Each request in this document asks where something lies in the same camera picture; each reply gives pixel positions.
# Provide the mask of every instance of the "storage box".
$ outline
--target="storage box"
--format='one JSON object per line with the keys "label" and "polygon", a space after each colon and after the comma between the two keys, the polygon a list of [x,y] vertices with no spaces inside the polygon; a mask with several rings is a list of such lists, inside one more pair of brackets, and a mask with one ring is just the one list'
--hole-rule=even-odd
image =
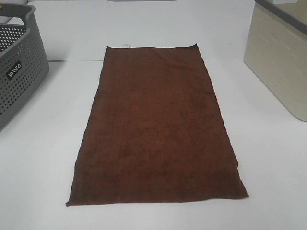
{"label": "storage box", "polygon": [[255,0],[244,62],[298,119],[307,121],[307,0]]}

